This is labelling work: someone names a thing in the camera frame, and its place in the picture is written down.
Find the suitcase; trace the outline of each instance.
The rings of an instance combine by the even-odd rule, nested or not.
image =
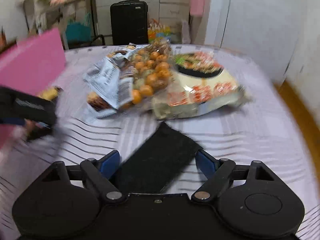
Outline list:
[[[110,6],[114,45],[148,44],[148,5],[127,0]]]

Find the door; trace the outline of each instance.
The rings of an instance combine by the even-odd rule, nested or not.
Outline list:
[[[222,48],[250,56],[281,82],[298,40],[306,0],[230,0]]]

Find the teal bag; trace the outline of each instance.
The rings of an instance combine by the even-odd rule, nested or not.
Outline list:
[[[66,28],[66,37],[68,42],[89,42],[91,41],[91,14],[85,17],[86,23],[75,22],[70,20]]]

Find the striped tablecloth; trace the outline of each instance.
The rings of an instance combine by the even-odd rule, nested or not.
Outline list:
[[[93,120],[86,112],[89,88],[82,80],[87,69],[116,46],[66,52],[67,68],[54,82],[64,89],[54,136],[28,145],[18,136],[0,151],[0,231],[6,240],[19,236],[12,220],[14,200],[50,165],[62,160],[79,164],[89,157],[101,158],[117,149],[125,160],[156,129],[151,114],[120,114]],[[212,51],[195,45],[174,45],[173,52]],[[215,51],[216,58],[244,85],[254,98],[238,109],[221,108],[209,114],[167,123],[197,141],[215,158],[230,158],[249,165],[261,160],[303,201],[306,214],[297,233],[302,240],[320,237],[320,201],[314,167],[300,131],[271,82],[248,57]],[[177,178],[168,193],[191,195],[205,181],[195,161]]]

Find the silver screw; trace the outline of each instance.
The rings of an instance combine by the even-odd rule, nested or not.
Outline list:
[[[210,197],[210,194],[208,192],[205,191],[198,191],[195,193],[195,197],[197,199],[208,199]]]
[[[111,192],[107,193],[106,196],[107,196],[108,199],[115,200],[115,199],[121,198],[122,194],[119,191],[111,191]]]

